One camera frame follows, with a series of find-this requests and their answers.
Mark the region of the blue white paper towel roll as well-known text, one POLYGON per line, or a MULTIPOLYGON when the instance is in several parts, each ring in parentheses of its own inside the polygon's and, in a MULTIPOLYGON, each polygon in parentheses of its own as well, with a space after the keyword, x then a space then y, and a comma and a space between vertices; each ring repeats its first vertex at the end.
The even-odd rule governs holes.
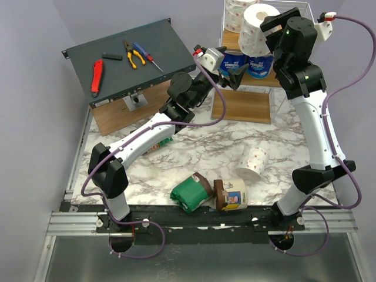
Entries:
POLYGON ((249 64, 247 73, 255 79, 265 79, 268 77, 273 67, 273 55, 260 56, 260 57, 247 57, 249 64))

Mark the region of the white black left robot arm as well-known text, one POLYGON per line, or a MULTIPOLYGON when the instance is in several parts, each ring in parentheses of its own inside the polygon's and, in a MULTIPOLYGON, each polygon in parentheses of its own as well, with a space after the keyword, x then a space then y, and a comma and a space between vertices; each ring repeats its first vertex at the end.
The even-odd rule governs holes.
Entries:
POLYGON ((126 231, 130 225, 129 205, 125 189, 129 181, 127 169, 152 146, 172 137, 192 123, 194 113, 215 89, 230 87, 236 90, 248 68, 243 65, 229 70, 228 77, 222 75, 219 67, 225 57, 226 47, 202 48, 196 46, 193 59, 200 73, 192 78, 187 72, 175 73, 167 89, 166 103, 142 127, 122 140, 105 146, 94 146, 88 168, 88 181, 98 188, 98 195, 111 215, 110 225, 118 232, 126 231))

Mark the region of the green wrapped roll near left arm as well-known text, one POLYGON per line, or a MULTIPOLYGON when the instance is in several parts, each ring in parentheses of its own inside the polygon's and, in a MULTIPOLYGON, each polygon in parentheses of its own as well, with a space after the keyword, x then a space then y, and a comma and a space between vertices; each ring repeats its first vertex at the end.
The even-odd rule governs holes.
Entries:
POLYGON ((150 152, 152 152, 154 150, 160 149, 161 147, 165 146, 166 144, 168 144, 168 143, 170 143, 172 141, 173 141, 172 137, 165 138, 162 141, 160 141, 157 144, 155 144, 154 146, 152 146, 149 150, 147 150, 145 152, 145 154, 150 153, 150 152))

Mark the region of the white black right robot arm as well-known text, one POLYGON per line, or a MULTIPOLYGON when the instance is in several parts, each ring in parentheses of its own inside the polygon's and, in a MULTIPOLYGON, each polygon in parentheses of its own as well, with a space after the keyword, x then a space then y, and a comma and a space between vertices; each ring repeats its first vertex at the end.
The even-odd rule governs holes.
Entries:
POLYGON ((271 225, 284 230, 313 193, 356 166, 342 152, 323 104, 327 96, 323 72, 309 60, 317 39, 313 22, 294 7, 266 17, 260 28, 274 56, 276 79, 298 114, 309 152, 309 164, 292 172, 291 187, 271 208, 271 225))

